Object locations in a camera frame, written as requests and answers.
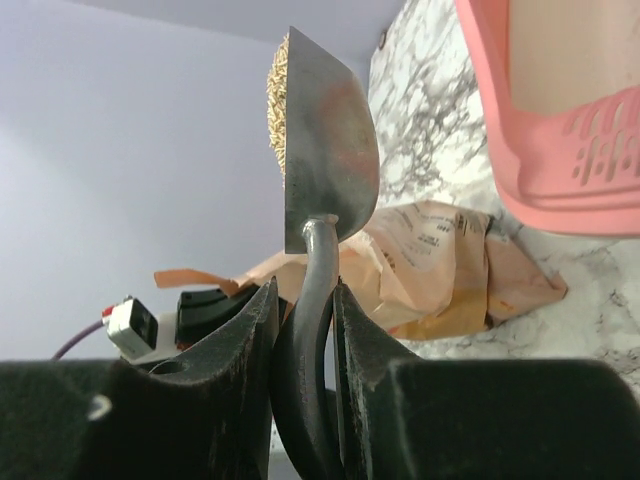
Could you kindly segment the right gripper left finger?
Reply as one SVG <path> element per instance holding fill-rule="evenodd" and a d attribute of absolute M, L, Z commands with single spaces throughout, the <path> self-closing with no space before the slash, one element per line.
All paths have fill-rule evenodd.
<path fill-rule="evenodd" d="M 267 478 L 278 302 L 270 280 L 226 324 L 151 372 L 114 364 L 108 478 Z"/>

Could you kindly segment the orange cat litter bag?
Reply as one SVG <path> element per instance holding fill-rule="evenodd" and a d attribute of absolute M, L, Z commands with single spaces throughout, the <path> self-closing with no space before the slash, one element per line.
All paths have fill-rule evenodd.
<path fill-rule="evenodd" d="M 339 249 L 360 306 L 404 340 L 480 333 L 567 293 L 493 216 L 435 201 L 381 208 Z"/>

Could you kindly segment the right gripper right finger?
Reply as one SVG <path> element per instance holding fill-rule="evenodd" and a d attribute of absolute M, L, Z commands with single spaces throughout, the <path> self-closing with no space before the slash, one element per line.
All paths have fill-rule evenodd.
<path fill-rule="evenodd" d="M 418 356 L 371 320 L 351 289 L 333 293 L 337 422 L 348 479 L 422 479 L 424 460 L 406 423 L 398 376 Z"/>

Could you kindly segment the silver metal scoop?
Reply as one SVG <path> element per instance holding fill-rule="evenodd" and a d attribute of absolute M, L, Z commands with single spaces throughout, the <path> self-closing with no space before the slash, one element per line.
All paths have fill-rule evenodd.
<path fill-rule="evenodd" d="M 295 27 L 288 32 L 285 247 L 306 272 L 271 360 L 275 423 L 303 479 L 344 476 L 325 394 L 324 352 L 339 244 L 369 221 L 379 195 L 374 123 L 358 77 Z"/>

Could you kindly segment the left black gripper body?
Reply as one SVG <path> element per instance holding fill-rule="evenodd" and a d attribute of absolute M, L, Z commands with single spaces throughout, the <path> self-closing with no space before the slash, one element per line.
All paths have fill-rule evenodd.
<path fill-rule="evenodd" d="M 256 285 L 228 297 L 221 289 L 182 292 L 177 304 L 175 340 L 192 345 L 237 315 L 258 291 Z"/>

